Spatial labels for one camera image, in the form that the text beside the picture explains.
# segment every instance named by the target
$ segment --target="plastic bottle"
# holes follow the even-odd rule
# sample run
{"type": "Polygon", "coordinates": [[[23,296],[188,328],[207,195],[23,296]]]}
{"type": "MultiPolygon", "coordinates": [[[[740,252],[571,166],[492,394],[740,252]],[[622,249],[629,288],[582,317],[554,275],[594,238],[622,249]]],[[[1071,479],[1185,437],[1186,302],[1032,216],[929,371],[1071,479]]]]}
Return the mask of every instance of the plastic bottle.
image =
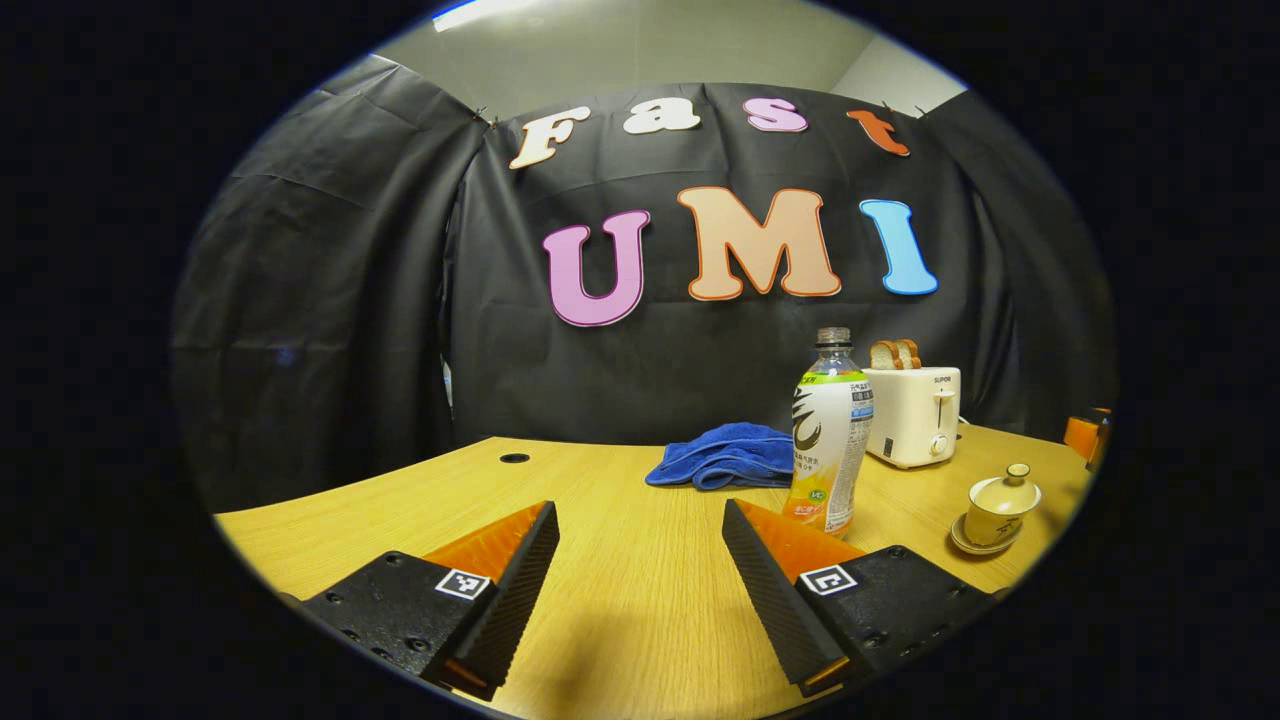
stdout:
{"type": "Polygon", "coordinates": [[[844,538],[874,414],[872,386],[849,356],[849,328],[819,329],[815,347],[818,361],[792,398],[795,471],[782,514],[844,538]]]}

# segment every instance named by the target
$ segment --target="black curtain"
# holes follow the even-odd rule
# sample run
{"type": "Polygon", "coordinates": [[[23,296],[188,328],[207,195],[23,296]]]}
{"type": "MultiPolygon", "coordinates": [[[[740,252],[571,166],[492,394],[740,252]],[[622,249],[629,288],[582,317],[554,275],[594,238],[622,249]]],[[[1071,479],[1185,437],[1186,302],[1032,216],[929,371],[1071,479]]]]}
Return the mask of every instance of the black curtain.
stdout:
{"type": "Polygon", "coordinates": [[[489,436],[662,445],[728,421],[790,429],[817,328],[913,338],[963,373],[961,415],[1060,441],[1114,397],[1107,291],[1092,240],[1034,152],[972,94],[924,118],[823,92],[728,83],[582,97],[495,127],[440,88],[369,58],[305,97],[214,200],[174,310],[174,389],[211,510],[311,495],[489,436]],[[637,102],[685,97],[691,129],[631,135],[637,102]],[[808,120],[762,132],[744,101],[782,97],[808,120]],[[556,155],[512,170],[522,126],[590,108],[556,155]],[[851,110],[893,126],[909,156],[851,110]],[[822,196],[838,293],[701,301],[680,191],[726,187],[764,222],[780,190],[822,196]],[[937,291],[895,295],[864,200],[911,209],[937,291]],[[557,316],[543,240],[591,228],[582,288],[608,293],[600,224],[649,213],[644,291],[627,316],[557,316]],[[453,413],[440,356],[448,359],[453,413]]]}

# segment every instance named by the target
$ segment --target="orange object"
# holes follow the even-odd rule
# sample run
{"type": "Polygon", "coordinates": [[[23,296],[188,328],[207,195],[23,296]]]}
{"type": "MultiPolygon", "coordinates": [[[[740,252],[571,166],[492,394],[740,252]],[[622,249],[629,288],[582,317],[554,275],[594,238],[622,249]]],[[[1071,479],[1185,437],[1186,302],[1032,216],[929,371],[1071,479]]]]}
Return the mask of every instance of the orange object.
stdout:
{"type": "Polygon", "coordinates": [[[1062,436],[1062,443],[1071,450],[1080,454],[1080,457],[1088,460],[1093,456],[1093,447],[1098,442],[1098,424],[1091,423],[1084,418],[1068,418],[1066,419],[1066,433],[1062,436]]]}
{"type": "Polygon", "coordinates": [[[472,575],[484,575],[497,582],[544,505],[545,500],[512,512],[497,523],[490,523],[424,555],[422,560],[472,575]]]}
{"type": "Polygon", "coordinates": [[[465,680],[467,680],[468,683],[471,683],[474,685],[479,685],[479,687],[483,688],[483,687],[486,687],[489,684],[489,683],[485,683],[484,680],[481,680],[480,678],[476,678],[475,674],[471,673],[471,670],[467,670],[461,664],[458,664],[457,660],[453,660],[452,657],[444,661],[444,666],[448,667],[449,670],[453,670],[458,675],[462,675],[462,678],[465,680]]]}
{"type": "Polygon", "coordinates": [[[768,510],[733,500],[739,510],[760,536],[773,561],[778,564],[787,582],[795,584],[801,573],[828,568],[867,555],[861,550],[810,528],[804,523],[769,512],[768,510]]]}

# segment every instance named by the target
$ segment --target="bottle cap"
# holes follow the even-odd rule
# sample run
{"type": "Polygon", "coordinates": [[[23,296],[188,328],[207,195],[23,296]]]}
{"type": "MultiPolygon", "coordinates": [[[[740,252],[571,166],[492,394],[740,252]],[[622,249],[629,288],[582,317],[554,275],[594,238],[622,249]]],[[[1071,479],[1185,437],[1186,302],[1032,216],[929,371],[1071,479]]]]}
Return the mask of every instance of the bottle cap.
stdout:
{"type": "Polygon", "coordinates": [[[818,328],[818,345],[850,345],[849,328],[818,328]]]}

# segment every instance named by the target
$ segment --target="wall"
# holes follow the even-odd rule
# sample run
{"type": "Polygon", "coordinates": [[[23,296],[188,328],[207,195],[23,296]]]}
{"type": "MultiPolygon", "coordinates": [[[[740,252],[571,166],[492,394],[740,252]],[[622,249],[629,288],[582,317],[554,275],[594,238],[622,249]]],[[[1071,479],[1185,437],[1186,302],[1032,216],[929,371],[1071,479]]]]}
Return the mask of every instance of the wall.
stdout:
{"type": "Polygon", "coordinates": [[[873,37],[801,0],[539,0],[444,32],[428,22],[376,54],[506,120],[666,83],[826,92],[873,37]]]}
{"type": "Polygon", "coordinates": [[[904,45],[877,35],[831,92],[919,118],[965,90],[964,83],[904,45]]]}

